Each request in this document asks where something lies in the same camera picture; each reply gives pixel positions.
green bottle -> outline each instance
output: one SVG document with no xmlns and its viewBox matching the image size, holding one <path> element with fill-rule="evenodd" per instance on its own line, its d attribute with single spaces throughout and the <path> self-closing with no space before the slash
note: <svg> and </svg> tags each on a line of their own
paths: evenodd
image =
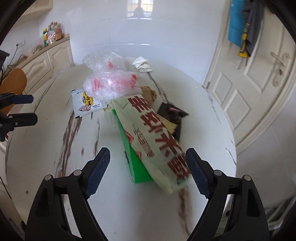
<svg viewBox="0 0 296 241">
<path fill-rule="evenodd" d="M 43 38 L 44 38 L 44 46 L 48 46 L 48 42 L 47 42 L 47 28 L 43 29 Z"/>
</svg>

orange chair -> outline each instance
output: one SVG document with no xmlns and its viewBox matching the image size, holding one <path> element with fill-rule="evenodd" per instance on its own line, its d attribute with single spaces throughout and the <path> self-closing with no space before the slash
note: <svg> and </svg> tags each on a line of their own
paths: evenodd
<svg viewBox="0 0 296 241">
<path fill-rule="evenodd" d="M 3 80 L 0 86 L 0 94 L 13 92 L 16 95 L 21 95 L 27 85 L 27 77 L 21 69 L 14 69 Z M 14 104 L 0 110 L 4 115 L 7 115 Z"/>
</svg>

table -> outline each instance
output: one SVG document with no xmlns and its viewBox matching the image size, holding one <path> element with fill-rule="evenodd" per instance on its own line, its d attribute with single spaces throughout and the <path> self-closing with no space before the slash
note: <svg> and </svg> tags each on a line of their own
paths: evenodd
<svg viewBox="0 0 296 241">
<path fill-rule="evenodd" d="M 134 58 L 125 58 L 133 71 Z M 213 169 L 235 176 L 236 150 L 228 121 L 218 103 L 194 79 L 159 61 L 150 61 L 152 77 L 170 102 L 188 112 L 183 118 L 180 145 L 193 147 Z M 22 112 L 34 111 L 38 123 L 16 128 L 7 147 L 7 182 L 10 195 L 26 222 L 39 185 L 47 174 L 69 175 L 82 169 L 96 153 L 107 147 L 111 161 L 90 207 L 109 240 L 186 240 L 199 220 L 207 200 L 193 179 L 188 188 L 167 195 L 155 183 L 134 184 L 128 170 L 116 123 L 104 111 L 74 118 L 71 91 L 83 88 L 92 73 L 86 65 L 73 67 L 46 83 L 34 94 L 34 102 Z M 136 71 L 141 86 L 157 92 L 146 73 Z M 158 110 L 157 98 L 153 109 Z M 72 233 L 79 235 L 65 198 Z"/>
</svg>

electrical outlet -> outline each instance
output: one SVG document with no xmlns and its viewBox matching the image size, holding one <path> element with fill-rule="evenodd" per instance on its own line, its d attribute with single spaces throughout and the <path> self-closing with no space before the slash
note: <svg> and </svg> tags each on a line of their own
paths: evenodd
<svg viewBox="0 0 296 241">
<path fill-rule="evenodd" d="M 26 45 L 26 40 L 23 40 L 22 42 L 19 42 L 15 45 L 15 49 L 20 49 L 21 47 L 24 47 Z"/>
</svg>

snack packet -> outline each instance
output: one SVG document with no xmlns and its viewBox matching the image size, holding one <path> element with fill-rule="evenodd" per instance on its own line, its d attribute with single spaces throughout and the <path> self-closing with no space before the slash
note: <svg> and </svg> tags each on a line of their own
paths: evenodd
<svg viewBox="0 0 296 241">
<path fill-rule="evenodd" d="M 167 193 L 184 188 L 190 176 L 185 153 L 143 96 L 121 97 L 110 105 L 153 180 Z"/>
<path fill-rule="evenodd" d="M 101 102 L 88 96 L 84 90 L 73 90 L 72 101 L 75 117 L 83 117 L 92 112 L 103 109 Z"/>
</svg>

